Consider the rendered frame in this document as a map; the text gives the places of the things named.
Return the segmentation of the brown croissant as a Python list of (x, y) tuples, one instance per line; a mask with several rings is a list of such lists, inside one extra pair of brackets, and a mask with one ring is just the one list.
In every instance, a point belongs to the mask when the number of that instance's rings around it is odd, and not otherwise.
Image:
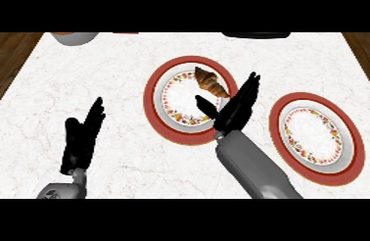
[(194, 79), (200, 89), (206, 90), (213, 96), (221, 98), (228, 98), (229, 95), (216, 81), (216, 74), (203, 70), (201, 68), (194, 68)]

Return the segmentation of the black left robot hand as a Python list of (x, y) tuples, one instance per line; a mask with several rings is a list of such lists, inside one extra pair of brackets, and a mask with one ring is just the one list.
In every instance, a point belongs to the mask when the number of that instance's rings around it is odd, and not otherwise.
[(103, 98), (98, 97), (86, 114), (85, 120), (75, 118), (64, 121), (64, 150), (60, 173), (70, 175), (75, 169), (86, 169), (92, 160), (95, 139), (106, 118)]

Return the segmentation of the red-rimmed floral plate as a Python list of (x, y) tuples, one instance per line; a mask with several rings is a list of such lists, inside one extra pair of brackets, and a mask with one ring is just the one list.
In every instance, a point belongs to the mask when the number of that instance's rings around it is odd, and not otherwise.
[(364, 167), (364, 145), (352, 120), (321, 96), (296, 92), (274, 103), (269, 137), (291, 169), (327, 186), (347, 184)]
[(234, 96), (238, 88), (225, 68), (200, 56), (181, 56), (169, 60), (153, 72), (142, 96), (147, 121), (156, 132), (172, 142), (200, 145), (212, 141), (213, 120), (196, 107), (194, 96), (200, 95), (221, 110), (229, 101), (198, 88), (194, 69), (216, 75), (216, 82), (226, 94)]

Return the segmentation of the grey bowl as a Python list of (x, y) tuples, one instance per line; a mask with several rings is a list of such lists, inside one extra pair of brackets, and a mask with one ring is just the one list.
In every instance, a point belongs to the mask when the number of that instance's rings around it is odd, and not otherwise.
[(79, 46), (88, 43), (98, 34), (95, 32), (54, 33), (51, 36), (64, 46)]

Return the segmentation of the black flat object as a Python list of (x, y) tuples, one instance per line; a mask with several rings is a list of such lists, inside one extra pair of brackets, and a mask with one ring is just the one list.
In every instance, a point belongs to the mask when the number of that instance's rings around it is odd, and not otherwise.
[(285, 38), (290, 32), (221, 32), (225, 36), (249, 39), (275, 39)]

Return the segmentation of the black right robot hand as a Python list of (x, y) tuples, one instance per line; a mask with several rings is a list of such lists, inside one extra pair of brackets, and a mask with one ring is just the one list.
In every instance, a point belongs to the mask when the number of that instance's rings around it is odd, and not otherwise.
[(252, 106), (257, 99), (259, 76), (250, 73), (249, 79), (240, 87), (221, 111), (216, 111), (210, 102), (198, 95), (194, 96), (196, 107), (213, 120), (213, 128), (226, 135), (232, 130), (241, 130), (252, 116)]

